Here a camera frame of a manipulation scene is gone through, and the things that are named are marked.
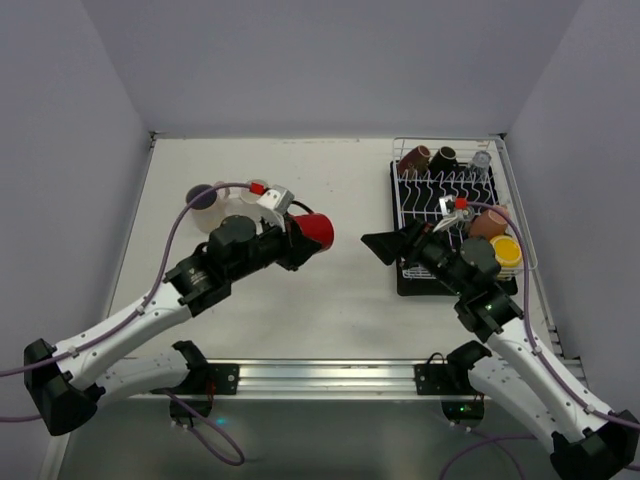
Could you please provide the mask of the red mug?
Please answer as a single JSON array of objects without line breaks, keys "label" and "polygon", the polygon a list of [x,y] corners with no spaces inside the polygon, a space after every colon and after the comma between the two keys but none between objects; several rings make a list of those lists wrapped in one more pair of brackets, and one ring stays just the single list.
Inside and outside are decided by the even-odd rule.
[{"label": "red mug", "polygon": [[293,216],[302,233],[319,243],[322,252],[329,250],[335,239],[334,227],[330,219],[324,214],[316,213],[300,201],[294,200],[293,205],[303,210],[303,214]]}]

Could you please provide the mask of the white mug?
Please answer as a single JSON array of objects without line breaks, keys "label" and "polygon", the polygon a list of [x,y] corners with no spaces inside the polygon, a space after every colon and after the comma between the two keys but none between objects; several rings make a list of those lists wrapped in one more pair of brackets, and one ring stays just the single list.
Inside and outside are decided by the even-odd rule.
[{"label": "white mug", "polygon": [[260,208],[257,205],[258,199],[269,188],[269,183],[262,179],[251,179],[247,183],[260,185],[259,192],[254,193],[250,189],[243,189],[240,194],[241,214],[249,217],[254,222],[259,223],[261,219]]}]

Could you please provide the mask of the terracotta orange cup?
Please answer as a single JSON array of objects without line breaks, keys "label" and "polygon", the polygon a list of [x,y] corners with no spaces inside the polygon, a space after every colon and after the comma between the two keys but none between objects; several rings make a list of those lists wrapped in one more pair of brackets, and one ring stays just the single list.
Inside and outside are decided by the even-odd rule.
[{"label": "terracotta orange cup", "polygon": [[506,233],[509,217],[508,210],[503,206],[496,206],[495,210],[485,209],[472,221],[467,235],[470,238],[484,238],[490,241]]}]

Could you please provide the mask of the pink beige mug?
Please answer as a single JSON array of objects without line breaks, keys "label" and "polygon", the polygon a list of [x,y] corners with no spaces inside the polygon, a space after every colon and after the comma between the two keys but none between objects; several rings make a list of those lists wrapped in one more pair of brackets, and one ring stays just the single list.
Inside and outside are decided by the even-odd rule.
[{"label": "pink beige mug", "polygon": [[218,228],[226,217],[227,200],[230,189],[222,187],[216,182],[214,185],[198,184],[190,188],[185,197],[185,203],[190,204],[190,215],[196,227],[204,234],[209,234]]}]

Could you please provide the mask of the yellow mug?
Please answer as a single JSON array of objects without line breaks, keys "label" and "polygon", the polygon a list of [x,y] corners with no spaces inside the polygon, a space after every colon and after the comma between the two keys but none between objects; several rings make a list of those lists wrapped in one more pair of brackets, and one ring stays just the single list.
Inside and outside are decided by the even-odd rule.
[{"label": "yellow mug", "polygon": [[495,236],[490,240],[496,261],[503,268],[516,268],[523,260],[519,242],[509,235]]}]

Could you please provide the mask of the clear drinking glass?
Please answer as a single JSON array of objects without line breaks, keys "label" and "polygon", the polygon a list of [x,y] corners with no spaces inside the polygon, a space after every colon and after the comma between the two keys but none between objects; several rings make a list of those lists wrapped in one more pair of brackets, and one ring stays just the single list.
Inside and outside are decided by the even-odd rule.
[{"label": "clear drinking glass", "polygon": [[451,229],[459,230],[466,233],[475,219],[475,211],[471,206],[467,206],[464,209],[458,209],[454,212],[453,223]]}]

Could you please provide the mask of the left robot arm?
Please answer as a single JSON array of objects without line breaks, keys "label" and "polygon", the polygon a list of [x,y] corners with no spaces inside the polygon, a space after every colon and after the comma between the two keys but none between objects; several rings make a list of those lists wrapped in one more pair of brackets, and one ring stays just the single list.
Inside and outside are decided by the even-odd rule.
[{"label": "left robot arm", "polygon": [[108,394],[107,374],[127,354],[225,300],[240,279],[272,264],[291,269],[305,242],[291,216],[261,232],[248,217],[229,217],[136,303],[76,339],[28,344],[24,384],[48,433],[60,436],[91,419]]}]

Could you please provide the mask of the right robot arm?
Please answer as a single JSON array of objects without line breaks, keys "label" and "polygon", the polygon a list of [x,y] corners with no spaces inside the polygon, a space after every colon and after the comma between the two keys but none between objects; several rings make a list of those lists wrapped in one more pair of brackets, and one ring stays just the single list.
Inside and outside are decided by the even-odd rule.
[{"label": "right robot arm", "polygon": [[361,241],[384,264],[423,267],[457,296],[458,319],[476,338],[448,364],[542,444],[560,478],[610,479],[633,467],[638,420],[612,410],[539,340],[528,311],[498,283],[500,265],[487,240],[452,249],[442,233],[415,221]]}]

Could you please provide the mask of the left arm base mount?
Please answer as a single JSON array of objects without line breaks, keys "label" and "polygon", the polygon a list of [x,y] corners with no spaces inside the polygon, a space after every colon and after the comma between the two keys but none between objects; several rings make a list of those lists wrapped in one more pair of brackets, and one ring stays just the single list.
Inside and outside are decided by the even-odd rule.
[{"label": "left arm base mount", "polygon": [[178,341],[172,345],[186,361],[187,375],[169,392],[181,398],[189,407],[208,416],[216,396],[235,395],[240,380],[240,366],[236,363],[210,363],[192,341]]}]

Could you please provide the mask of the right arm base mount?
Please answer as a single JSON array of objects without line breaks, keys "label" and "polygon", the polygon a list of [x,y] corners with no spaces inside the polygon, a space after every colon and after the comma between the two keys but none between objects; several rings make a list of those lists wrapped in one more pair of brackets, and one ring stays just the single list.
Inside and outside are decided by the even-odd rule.
[{"label": "right arm base mount", "polygon": [[442,413],[455,425],[477,426],[485,415],[484,394],[471,386],[469,374],[477,362],[491,356],[490,350],[477,341],[469,341],[447,355],[435,352],[413,365],[416,393],[441,397]]}]

